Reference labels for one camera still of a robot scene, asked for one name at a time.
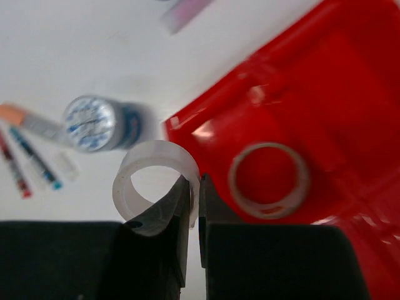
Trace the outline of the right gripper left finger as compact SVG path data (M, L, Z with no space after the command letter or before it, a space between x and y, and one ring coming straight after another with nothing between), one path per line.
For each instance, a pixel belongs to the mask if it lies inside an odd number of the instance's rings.
M102 280L103 299L179 299L185 287L191 191L169 192L119 227Z

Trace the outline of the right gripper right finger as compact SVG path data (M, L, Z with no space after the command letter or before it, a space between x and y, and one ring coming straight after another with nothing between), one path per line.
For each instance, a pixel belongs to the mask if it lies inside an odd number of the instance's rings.
M211 176L204 174L199 195L199 244L207 299L247 298L250 248L246 230L240 217L219 196Z

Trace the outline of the large clear tape roll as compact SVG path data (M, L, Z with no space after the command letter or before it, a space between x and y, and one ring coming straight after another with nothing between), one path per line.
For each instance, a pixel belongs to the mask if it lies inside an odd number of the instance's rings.
M280 219L304 202L311 184L308 166L289 146L261 142L245 147L227 175L231 197L248 215Z

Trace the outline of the small clear tape roll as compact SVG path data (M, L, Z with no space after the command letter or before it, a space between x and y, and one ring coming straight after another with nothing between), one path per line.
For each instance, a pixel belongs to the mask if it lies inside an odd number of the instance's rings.
M141 142L127 152L112 185L112 198L118 213L129 221L153 205L136 191L131 181L134 173L153 166L173 169L189 181L189 227L193 228L199 216L199 168L183 147L170 141Z

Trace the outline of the clear pen cap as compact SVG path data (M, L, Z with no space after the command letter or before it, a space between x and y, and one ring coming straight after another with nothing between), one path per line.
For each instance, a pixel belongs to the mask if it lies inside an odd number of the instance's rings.
M52 160L63 179L70 182L78 179L80 175L78 165L70 158L68 153L57 152L53 155Z

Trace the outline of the red pen refill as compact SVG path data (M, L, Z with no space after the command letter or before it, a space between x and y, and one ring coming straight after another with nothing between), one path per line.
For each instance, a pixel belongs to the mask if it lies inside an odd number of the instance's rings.
M31 189L26 181L26 178L23 176L21 168L18 165L18 162L14 158L12 151L9 145L6 142L3 132L1 131L1 152L2 155L9 166L12 178L16 183L16 187L23 199L29 198L32 195Z

